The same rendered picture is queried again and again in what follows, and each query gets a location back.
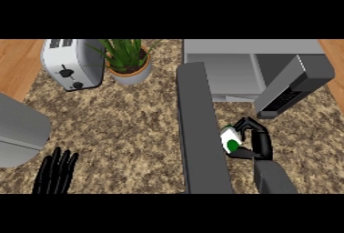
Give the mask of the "grey microwave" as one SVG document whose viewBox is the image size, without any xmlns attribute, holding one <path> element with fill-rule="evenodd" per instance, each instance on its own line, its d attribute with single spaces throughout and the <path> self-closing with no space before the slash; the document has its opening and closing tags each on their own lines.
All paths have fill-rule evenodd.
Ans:
<svg viewBox="0 0 344 233">
<path fill-rule="evenodd" d="M 186 39 L 183 61 L 204 63 L 216 102 L 251 102 L 276 118 L 334 78 L 315 39 Z"/>
</svg>

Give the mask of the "grey rounded appliance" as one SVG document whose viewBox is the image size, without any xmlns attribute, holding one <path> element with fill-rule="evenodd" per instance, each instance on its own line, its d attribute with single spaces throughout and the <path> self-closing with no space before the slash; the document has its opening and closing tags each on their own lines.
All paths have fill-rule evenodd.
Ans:
<svg viewBox="0 0 344 233">
<path fill-rule="evenodd" d="M 0 93 L 0 167 L 16 167 L 39 154 L 50 132 L 49 118 Z"/>
</svg>

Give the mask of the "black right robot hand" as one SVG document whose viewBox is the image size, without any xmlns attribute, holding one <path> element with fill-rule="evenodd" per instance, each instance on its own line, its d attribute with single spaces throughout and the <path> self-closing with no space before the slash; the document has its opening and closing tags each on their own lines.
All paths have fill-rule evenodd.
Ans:
<svg viewBox="0 0 344 233">
<path fill-rule="evenodd" d="M 242 139 L 247 139 L 245 131 L 251 130 L 251 149 L 238 147 L 228 156 L 242 159 L 272 160 L 273 146 L 267 128 L 248 116 L 242 117 L 235 123 L 233 129 L 241 133 Z"/>
</svg>

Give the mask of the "white and green milk carton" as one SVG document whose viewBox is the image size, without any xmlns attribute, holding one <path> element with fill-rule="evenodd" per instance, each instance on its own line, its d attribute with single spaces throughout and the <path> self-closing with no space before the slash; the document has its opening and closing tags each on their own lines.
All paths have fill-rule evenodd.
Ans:
<svg viewBox="0 0 344 233">
<path fill-rule="evenodd" d="M 226 125 L 220 130 L 222 146 L 228 154 L 233 152 L 242 145 L 241 134 L 236 132 L 232 125 Z"/>
</svg>

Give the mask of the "silver toaster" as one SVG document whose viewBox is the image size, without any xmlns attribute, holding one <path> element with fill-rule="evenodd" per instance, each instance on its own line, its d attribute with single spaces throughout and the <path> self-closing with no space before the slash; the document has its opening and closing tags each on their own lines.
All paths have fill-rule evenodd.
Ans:
<svg viewBox="0 0 344 233">
<path fill-rule="evenodd" d="M 105 52 L 96 39 L 46 39 L 40 62 L 50 77 L 67 91 L 98 87 L 102 83 Z"/>
</svg>

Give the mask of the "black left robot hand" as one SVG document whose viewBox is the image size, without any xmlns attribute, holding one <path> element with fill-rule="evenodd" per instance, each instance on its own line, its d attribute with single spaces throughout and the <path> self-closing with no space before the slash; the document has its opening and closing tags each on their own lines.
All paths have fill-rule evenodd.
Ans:
<svg viewBox="0 0 344 233">
<path fill-rule="evenodd" d="M 44 157 L 33 187 L 34 194 L 68 193 L 78 156 L 78 153 L 71 153 L 70 150 L 62 151 L 58 147 Z"/>
</svg>

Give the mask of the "green plant in grey pot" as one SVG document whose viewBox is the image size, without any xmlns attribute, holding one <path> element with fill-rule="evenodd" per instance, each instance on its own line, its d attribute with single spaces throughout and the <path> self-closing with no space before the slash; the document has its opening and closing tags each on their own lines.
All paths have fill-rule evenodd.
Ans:
<svg viewBox="0 0 344 233">
<path fill-rule="evenodd" d="M 157 41 L 151 47 L 142 44 L 140 39 L 99 39 L 105 50 L 86 44 L 105 59 L 105 67 L 114 80 L 124 86 L 137 85 L 151 74 L 151 51 L 157 47 Z"/>
</svg>

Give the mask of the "dark grey microwave door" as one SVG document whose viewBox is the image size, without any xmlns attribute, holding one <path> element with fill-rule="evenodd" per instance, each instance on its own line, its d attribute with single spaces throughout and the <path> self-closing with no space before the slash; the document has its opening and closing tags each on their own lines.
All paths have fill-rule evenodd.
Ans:
<svg viewBox="0 0 344 233">
<path fill-rule="evenodd" d="M 188 194 L 232 194 L 205 67 L 185 63 L 176 71 L 177 113 Z"/>
</svg>

